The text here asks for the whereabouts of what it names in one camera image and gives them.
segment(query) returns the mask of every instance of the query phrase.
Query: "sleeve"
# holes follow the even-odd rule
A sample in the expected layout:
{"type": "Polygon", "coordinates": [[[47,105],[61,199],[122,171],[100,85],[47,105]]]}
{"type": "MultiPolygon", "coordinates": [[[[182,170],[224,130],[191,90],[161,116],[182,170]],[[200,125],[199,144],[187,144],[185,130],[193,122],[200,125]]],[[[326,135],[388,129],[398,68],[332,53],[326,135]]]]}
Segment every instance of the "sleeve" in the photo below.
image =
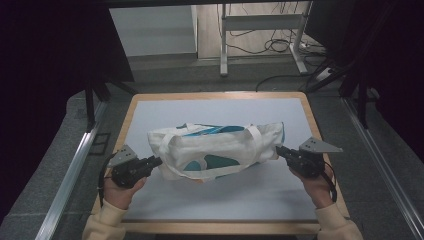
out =
{"type": "Polygon", "coordinates": [[[123,216],[127,213],[103,201],[100,212],[91,215],[82,234],[83,240],[121,240],[125,236],[125,228],[120,226],[123,216]]]}
{"type": "Polygon", "coordinates": [[[318,240],[363,240],[356,224],[346,220],[336,204],[317,209],[315,213],[321,225],[318,240]]]}

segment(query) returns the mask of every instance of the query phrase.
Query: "white surface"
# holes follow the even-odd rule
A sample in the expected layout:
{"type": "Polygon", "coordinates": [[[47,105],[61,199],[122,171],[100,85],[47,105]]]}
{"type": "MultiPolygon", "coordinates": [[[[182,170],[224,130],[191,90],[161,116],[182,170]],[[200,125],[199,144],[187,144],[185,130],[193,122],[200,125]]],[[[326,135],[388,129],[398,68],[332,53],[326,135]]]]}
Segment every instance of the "white surface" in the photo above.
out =
{"type": "Polygon", "coordinates": [[[191,6],[116,8],[110,13],[126,56],[197,52],[197,16],[191,6]]]}
{"type": "MultiPolygon", "coordinates": [[[[184,123],[243,126],[281,121],[289,148],[297,149],[312,135],[299,99],[141,101],[125,143],[143,158],[152,155],[149,130],[184,123]]],[[[202,184],[164,180],[154,169],[124,219],[312,220],[314,209],[300,180],[280,158],[202,184]]]]}

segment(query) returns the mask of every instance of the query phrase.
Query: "table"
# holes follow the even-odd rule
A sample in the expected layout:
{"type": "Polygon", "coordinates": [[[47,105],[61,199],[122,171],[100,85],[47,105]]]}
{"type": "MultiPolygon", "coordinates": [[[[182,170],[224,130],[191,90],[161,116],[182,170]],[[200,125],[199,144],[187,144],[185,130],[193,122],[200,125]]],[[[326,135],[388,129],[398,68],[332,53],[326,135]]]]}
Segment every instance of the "table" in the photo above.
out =
{"type": "MultiPolygon", "coordinates": [[[[175,103],[178,101],[183,101],[183,102],[190,101],[191,103],[197,103],[203,100],[210,100],[211,102],[208,102],[208,103],[217,103],[220,100],[227,101],[226,103],[230,103],[230,102],[233,103],[233,101],[236,101],[237,103],[239,103],[240,101],[241,102],[247,101],[249,103],[251,103],[251,101],[258,101],[258,102],[262,101],[262,103],[265,103],[265,104],[267,104],[267,101],[269,102],[279,101],[279,100],[298,101],[300,102],[301,108],[303,110],[302,114],[304,114],[303,116],[305,121],[307,122],[306,124],[309,125],[310,127],[310,129],[306,131],[306,134],[309,133],[316,138],[319,138],[319,139],[321,138],[318,131],[318,127],[315,123],[311,108],[308,104],[306,96],[303,93],[225,92],[225,93],[138,94],[138,95],[135,95],[131,101],[126,118],[121,128],[121,132],[119,134],[117,143],[115,145],[115,151],[118,150],[124,143],[134,144],[134,140],[131,139],[131,138],[134,138],[134,136],[131,136],[131,135],[134,135],[132,133],[134,133],[134,131],[137,131],[137,130],[134,130],[134,126],[131,124],[133,121],[135,121],[135,119],[137,119],[140,116],[140,111],[137,109],[137,106],[139,103],[143,103],[143,102],[158,103],[161,101],[164,101],[167,103],[175,103]]],[[[278,111],[279,108],[275,106],[270,106],[269,109],[271,109],[272,111],[278,111]]],[[[287,133],[289,134],[289,136],[296,135],[296,134],[293,135],[294,131],[291,131],[292,133],[290,133],[290,129],[287,129],[286,131],[289,131],[289,133],[287,133]]],[[[135,151],[139,155],[139,157],[146,157],[142,155],[140,156],[140,154],[143,154],[143,153],[137,152],[137,150],[135,151]]],[[[327,155],[325,155],[325,159],[327,162],[329,162],[327,155]]],[[[242,177],[242,174],[244,173],[245,173],[244,171],[241,173],[238,173],[240,174],[240,176],[235,176],[235,177],[236,178],[242,177]]],[[[153,181],[155,177],[157,177],[155,176],[155,172],[152,172],[152,176],[150,177],[150,179],[152,179],[153,181]]],[[[349,214],[348,214],[345,202],[343,200],[343,196],[340,192],[340,189],[338,189],[338,191],[339,191],[339,199],[337,204],[341,212],[343,213],[343,215],[348,216],[349,214]]],[[[149,193],[152,194],[151,198],[154,198],[155,193],[154,192],[149,192],[149,193]]],[[[123,225],[125,226],[127,231],[140,232],[140,233],[155,233],[155,234],[170,234],[171,233],[171,234],[290,234],[290,235],[293,235],[293,234],[314,234],[319,230],[319,224],[317,223],[317,221],[310,217],[306,217],[309,219],[302,219],[302,218],[291,219],[291,217],[290,219],[279,219],[279,217],[276,217],[276,218],[271,217],[269,219],[267,219],[267,217],[262,217],[262,218],[259,217],[261,219],[243,219],[243,217],[241,218],[236,217],[234,219],[229,219],[226,217],[222,219],[217,219],[217,217],[213,219],[199,219],[199,218],[196,219],[196,216],[194,214],[194,215],[190,215],[188,218],[183,217],[183,219],[176,219],[175,217],[173,217],[175,215],[172,216],[171,214],[171,216],[165,216],[165,217],[161,215],[161,219],[155,219],[156,216],[154,214],[152,215],[151,218],[149,218],[147,217],[149,213],[144,212],[142,213],[142,215],[144,215],[145,218],[137,219],[137,217],[134,218],[134,215],[137,215],[137,212],[131,213],[131,209],[137,209],[137,206],[134,205],[134,202],[138,202],[138,199],[143,199],[143,194],[139,194],[138,196],[136,195],[134,197],[133,204],[130,206],[130,211],[127,213],[127,215],[130,215],[130,216],[126,217],[126,219],[124,219],[123,221],[123,225]]],[[[306,194],[303,199],[309,200],[306,194]]],[[[147,205],[145,206],[144,209],[146,208],[148,209],[148,203],[146,203],[146,199],[144,199],[144,205],[147,205]]],[[[98,202],[96,202],[93,207],[94,213],[99,210],[98,206],[99,204],[98,202]]],[[[310,209],[310,214],[313,214],[313,208],[310,209]]]]}

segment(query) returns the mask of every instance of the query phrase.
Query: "white board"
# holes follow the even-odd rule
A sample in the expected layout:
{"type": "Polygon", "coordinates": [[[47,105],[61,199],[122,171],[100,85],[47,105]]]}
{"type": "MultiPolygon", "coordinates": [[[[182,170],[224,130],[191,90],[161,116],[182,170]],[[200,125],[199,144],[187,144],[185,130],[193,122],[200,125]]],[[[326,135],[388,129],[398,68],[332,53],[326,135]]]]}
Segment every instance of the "white board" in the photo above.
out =
{"type": "MultiPolygon", "coordinates": [[[[147,132],[184,123],[262,125],[284,122],[289,148],[312,136],[300,99],[140,101],[125,143],[139,158],[151,156],[147,132]]],[[[279,221],[316,220],[315,206],[286,161],[269,160],[206,183],[164,180],[154,169],[136,193],[124,220],[279,221]]]]}

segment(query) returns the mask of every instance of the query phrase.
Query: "gray carpet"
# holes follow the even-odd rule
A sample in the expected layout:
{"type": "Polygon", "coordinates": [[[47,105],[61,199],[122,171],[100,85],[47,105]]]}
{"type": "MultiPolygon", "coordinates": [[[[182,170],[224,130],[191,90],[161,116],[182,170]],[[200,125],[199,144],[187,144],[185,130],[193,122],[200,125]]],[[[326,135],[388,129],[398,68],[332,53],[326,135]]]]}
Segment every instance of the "gray carpet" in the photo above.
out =
{"type": "MultiPolygon", "coordinates": [[[[131,62],[136,79],[129,86],[140,93],[254,91],[263,79],[275,75],[297,75],[291,58],[232,60],[229,76],[221,78],[217,61],[178,64],[158,61],[149,68],[131,62]]],[[[259,91],[297,91],[307,77],[275,78],[263,83],[259,91]]],[[[414,239],[402,213],[380,176],[349,115],[337,95],[335,82],[308,96],[324,140],[344,149],[331,154],[340,187],[351,218],[365,239],[414,239]]],[[[131,96],[108,84],[112,93],[98,132],[98,145],[93,145],[79,175],[53,239],[80,239],[96,197],[97,174],[104,159],[112,152],[131,96]]],[[[395,176],[414,205],[424,213],[422,182],[424,167],[415,154],[368,104],[368,124],[386,156],[395,176]]],[[[40,167],[22,192],[0,228],[0,239],[34,239],[55,197],[70,161],[86,127],[84,94],[68,101],[67,115],[40,167]]],[[[154,239],[154,235],[128,233],[125,239],[154,239]]],[[[282,236],[237,236],[232,239],[271,240],[282,236]]],[[[311,239],[312,236],[298,236],[311,239]]],[[[222,239],[219,236],[157,236],[157,239],[222,239]]]]}

